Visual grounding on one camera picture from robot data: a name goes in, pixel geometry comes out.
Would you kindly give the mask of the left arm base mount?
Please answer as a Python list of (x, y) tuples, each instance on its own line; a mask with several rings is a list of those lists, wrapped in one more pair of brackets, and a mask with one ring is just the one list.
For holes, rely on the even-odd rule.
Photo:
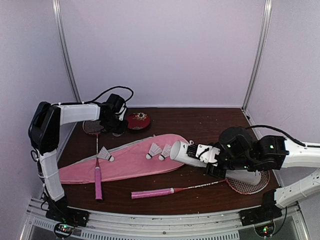
[(51, 198), (46, 200), (48, 208), (46, 218), (56, 221), (53, 227), (53, 233), (59, 239), (70, 237), (77, 227), (86, 227), (90, 213), (86, 210), (69, 207), (66, 196), (58, 201)]

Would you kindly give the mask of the white shuttlecock tube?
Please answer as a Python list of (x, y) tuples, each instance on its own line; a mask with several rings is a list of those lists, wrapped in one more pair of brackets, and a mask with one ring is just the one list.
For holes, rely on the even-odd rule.
[[(198, 159), (189, 157), (187, 155), (187, 148), (189, 145), (193, 145), (194, 142), (183, 142), (181, 140), (177, 140), (170, 150), (170, 159), (176, 162), (180, 162), (189, 166), (198, 167), (198, 168), (206, 168), (206, 163), (200, 162)], [(227, 170), (226, 177), (235, 178), (236, 180), (240, 180), (247, 184), (256, 185), (260, 180), (260, 177), (255, 175), (255, 172), (249, 172), (245, 169), (240, 170)]]

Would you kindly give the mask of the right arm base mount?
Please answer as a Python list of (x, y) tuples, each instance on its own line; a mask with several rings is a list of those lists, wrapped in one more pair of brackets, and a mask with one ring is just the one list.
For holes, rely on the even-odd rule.
[(281, 217), (282, 209), (276, 206), (276, 192), (277, 189), (272, 189), (265, 192), (262, 196), (261, 206), (249, 208), (239, 211), (239, 218), (242, 226), (257, 225), (262, 222), (270, 222), (265, 226), (256, 226), (255, 232), (258, 236), (263, 238), (272, 238), (284, 226), (288, 215), (288, 208), (285, 207), (285, 214), (282, 224), (276, 229), (274, 219)]

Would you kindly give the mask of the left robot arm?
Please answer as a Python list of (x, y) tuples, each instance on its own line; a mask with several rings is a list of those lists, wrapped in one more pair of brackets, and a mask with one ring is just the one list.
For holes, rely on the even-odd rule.
[(51, 200), (57, 202), (65, 196), (59, 176), (57, 149), (60, 127), (78, 122), (98, 121), (103, 130), (122, 135), (128, 121), (127, 100), (112, 93), (105, 102), (59, 102), (42, 101), (38, 104), (28, 129), (31, 146), (37, 153), (42, 179)]

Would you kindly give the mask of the white shuttlecock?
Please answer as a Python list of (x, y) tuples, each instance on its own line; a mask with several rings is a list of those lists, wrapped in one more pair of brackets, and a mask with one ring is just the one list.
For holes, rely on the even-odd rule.
[(145, 155), (146, 159), (152, 159), (154, 156), (159, 155), (162, 153), (162, 149), (159, 145), (157, 145), (156, 143), (152, 143), (148, 153)]
[(102, 160), (113, 162), (115, 157), (103, 146), (97, 154), (97, 157)]
[(161, 154), (158, 156), (158, 159), (160, 161), (164, 161), (165, 158), (169, 157), (170, 156), (170, 152), (171, 152), (171, 148), (172, 148), (171, 145), (165, 144)]

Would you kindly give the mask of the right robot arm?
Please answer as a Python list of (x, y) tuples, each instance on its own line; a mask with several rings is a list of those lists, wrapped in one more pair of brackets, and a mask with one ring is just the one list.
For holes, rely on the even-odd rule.
[(320, 145), (303, 143), (288, 133), (274, 128), (282, 135), (266, 135), (255, 141), (248, 127), (232, 126), (225, 129), (218, 141), (203, 150), (208, 155), (205, 173), (224, 179), (227, 171), (248, 172), (281, 170), (283, 168), (316, 168), (309, 176), (286, 187), (263, 194), (262, 206), (256, 210), (259, 220), (268, 220), (276, 207), (283, 209), (291, 203), (307, 198), (320, 190)]

